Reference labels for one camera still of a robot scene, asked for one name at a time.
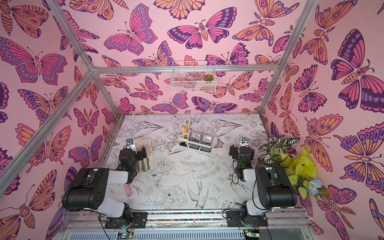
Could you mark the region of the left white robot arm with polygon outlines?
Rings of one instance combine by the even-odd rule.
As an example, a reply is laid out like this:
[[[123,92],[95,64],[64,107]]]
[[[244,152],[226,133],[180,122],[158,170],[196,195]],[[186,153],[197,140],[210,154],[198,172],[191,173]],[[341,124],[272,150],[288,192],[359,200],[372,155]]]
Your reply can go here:
[[[108,187],[122,186],[124,194],[130,197],[130,184],[137,176],[139,161],[147,157],[143,146],[134,151],[125,146],[119,154],[116,170],[108,168],[82,168],[70,183],[62,197],[62,205],[67,210],[92,211],[107,218],[111,226],[127,229],[134,225],[135,219],[127,203],[119,202],[107,195]]]

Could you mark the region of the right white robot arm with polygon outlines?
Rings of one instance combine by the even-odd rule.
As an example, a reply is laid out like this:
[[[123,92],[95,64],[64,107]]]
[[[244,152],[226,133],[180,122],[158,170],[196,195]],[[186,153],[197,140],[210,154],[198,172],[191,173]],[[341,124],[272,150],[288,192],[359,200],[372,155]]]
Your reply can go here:
[[[283,167],[255,167],[251,160],[255,150],[248,146],[230,147],[229,155],[237,162],[235,174],[241,182],[253,183],[251,199],[240,210],[223,211],[229,227],[267,227],[266,213],[297,204],[294,188]]]

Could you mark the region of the yellow toothbrush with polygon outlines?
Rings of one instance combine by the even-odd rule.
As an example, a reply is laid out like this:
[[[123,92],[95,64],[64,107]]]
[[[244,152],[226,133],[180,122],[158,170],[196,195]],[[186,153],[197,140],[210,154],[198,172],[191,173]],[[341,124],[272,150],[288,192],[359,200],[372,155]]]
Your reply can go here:
[[[188,131],[189,131],[189,121],[186,120],[186,121],[185,121],[184,131],[183,131],[183,138],[184,138],[184,139],[187,139],[187,138],[188,138]]]

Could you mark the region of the grey toothbrush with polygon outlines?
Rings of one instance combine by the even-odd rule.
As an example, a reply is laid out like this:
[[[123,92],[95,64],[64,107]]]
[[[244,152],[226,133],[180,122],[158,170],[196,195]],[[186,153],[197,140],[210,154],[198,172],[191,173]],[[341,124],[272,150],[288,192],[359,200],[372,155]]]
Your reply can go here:
[[[186,125],[185,125],[185,132],[186,133],[190,130],[190,125],[191,125],[191,122],[189,120],[186,120]]]

